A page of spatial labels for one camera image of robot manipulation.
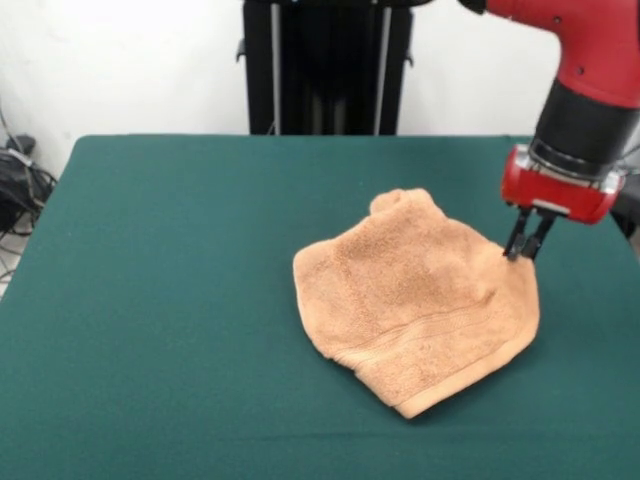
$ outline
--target metal rod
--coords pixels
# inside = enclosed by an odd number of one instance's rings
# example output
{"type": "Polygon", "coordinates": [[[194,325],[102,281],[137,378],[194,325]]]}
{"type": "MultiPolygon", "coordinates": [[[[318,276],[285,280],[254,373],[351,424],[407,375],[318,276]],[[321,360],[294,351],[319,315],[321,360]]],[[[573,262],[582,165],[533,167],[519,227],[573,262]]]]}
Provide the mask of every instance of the metal rod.
{"type": "Polygon", "coordinates": [[[344,135],[347,116],[347,102],[344,98],[336,100],[333,115],[333,134],[344,135]]]}
{"type": "Polygon", "coordinates": [[[281,55],[282,55],[282,37],[281,37],[281,9],[280,5],[274,3],[271,5],[271,54],[273,68],[273,123],[275,126],[275,134],[282,134],[282,105],[281,105],[281,55]]]}
{"type": "Polygon", "coordinates": [[[382,125],[382,104],[384,102],[384,84],[387,77],[387,57],[389,55],[389,37],[391,33],[391,7],[385,7],[382,13],[382,40],[380,42],[380,60],[378,65],[378,92],[376,95],[376,117],[374,135],[380,135],[382,125]]]}
{"type": "Polygon", "coordinates": [[[323,111],[322,98],[317,93],[311,94],[311,134],[322,135],[323,111]]]}

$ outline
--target floor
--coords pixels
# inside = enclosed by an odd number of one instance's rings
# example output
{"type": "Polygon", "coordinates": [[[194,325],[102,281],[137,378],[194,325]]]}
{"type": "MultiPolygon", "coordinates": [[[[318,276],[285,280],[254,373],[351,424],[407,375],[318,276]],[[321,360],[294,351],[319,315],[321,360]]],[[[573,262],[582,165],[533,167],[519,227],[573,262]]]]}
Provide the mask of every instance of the floor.
{"type": "Polygon", "coordinates": [[[20,262],[26,244],[26,238],[13,235],[7,235],[0,241],[0,299],[11,281],[11,272],[20,262]]]}

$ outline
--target green tablecloth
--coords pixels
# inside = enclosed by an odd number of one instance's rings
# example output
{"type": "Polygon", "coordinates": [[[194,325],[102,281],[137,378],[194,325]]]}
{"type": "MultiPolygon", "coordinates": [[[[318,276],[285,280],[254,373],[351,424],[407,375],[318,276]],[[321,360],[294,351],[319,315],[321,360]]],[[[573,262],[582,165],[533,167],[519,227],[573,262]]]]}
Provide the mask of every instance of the green tablecloth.
{"type": "Polygon", "coordinates": [[[413,422],[322,359],[291,262],[378,193],[425,187],[503,243],[509,138],[93,137],[0,304],[0,479],[640,475],[640,268],[560,222],[542,323],[413,422]]]}

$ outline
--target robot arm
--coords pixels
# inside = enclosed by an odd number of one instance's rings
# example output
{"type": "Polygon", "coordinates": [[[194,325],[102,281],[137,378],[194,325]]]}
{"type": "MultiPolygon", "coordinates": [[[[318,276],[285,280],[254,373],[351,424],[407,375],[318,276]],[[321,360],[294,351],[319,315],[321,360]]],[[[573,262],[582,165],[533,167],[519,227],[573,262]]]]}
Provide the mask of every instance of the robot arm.
{"type": "Polygon", "coordinates": [[[504,200],[520,209],[505,255],[535,258],[556,217],[595,224],[624,185],[617,170],[640,119],[640,0],[459,0],[555,33],[562,46],[530,145],[509,155],[504,200]],[[532,212],[538,230],[525,236],[532,212]]]}

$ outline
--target towel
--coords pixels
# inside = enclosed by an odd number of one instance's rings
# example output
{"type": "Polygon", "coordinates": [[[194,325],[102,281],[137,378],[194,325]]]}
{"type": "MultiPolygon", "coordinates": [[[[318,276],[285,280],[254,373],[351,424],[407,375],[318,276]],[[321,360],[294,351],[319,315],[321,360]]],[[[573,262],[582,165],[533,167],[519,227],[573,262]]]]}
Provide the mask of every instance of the towel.
{"type": "Polygon", "coordinates": [[[539,324],[533,262],[448,218],[423,189],[376,197],[355,227],[299,251],[314,347],[413,418],[507,365],[539,324]]]}

